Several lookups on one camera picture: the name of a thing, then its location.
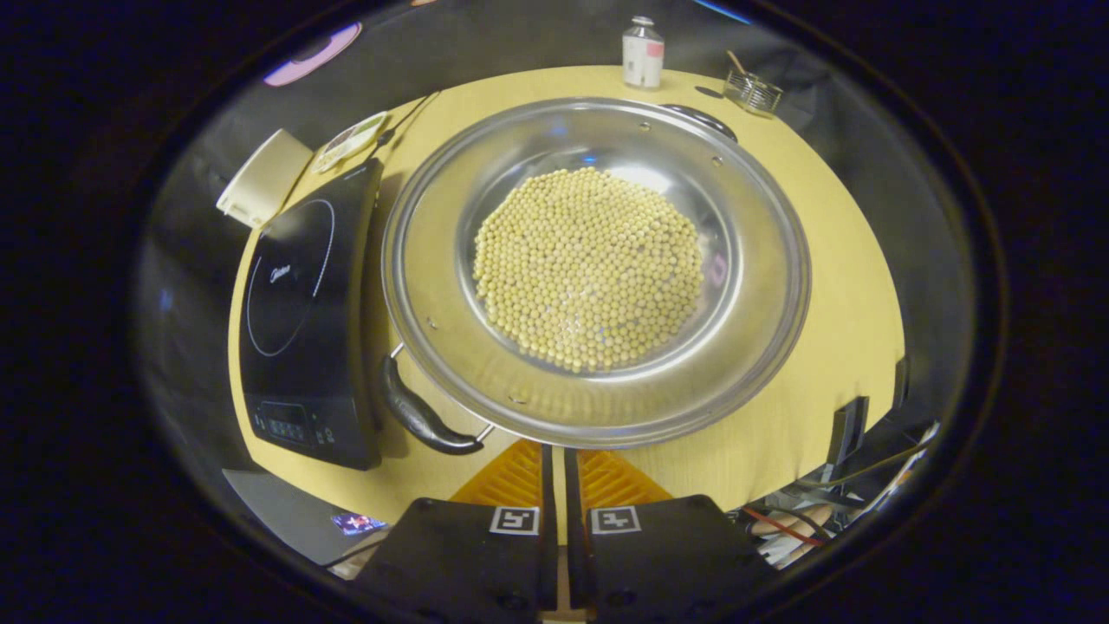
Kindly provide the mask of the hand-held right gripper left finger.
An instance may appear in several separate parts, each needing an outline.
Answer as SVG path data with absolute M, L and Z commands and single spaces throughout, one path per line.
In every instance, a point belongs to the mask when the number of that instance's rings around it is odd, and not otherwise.
M 515 442 L 452 500 L 413 502 L 355 576 L 388 621 L 535 621 L 557 601 L 549 446 Z

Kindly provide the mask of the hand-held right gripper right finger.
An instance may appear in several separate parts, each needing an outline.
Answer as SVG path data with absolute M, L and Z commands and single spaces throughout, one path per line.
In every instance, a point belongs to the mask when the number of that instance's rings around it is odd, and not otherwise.
M 751 616 L 776 577 L 704 494 L 669 497 L 610 452 L 567 450 L 567 591 L 590 621 Z

